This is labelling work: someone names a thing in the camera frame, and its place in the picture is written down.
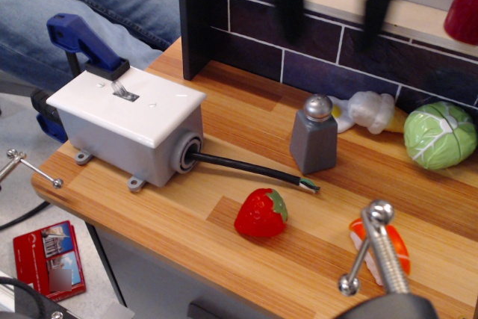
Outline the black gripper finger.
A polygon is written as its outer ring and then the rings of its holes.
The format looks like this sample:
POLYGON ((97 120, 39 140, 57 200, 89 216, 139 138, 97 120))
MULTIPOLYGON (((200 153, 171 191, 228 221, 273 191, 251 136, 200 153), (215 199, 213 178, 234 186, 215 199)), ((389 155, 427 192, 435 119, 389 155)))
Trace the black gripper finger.
POLYGON ((305 23, 303 0, 274 0, 274 4, 285 39, 297 43, 305 23))
POLYGON ((391 0, 367 0, 358 50, 368 50, 382 31, 382 26, 388 12, 391 0))

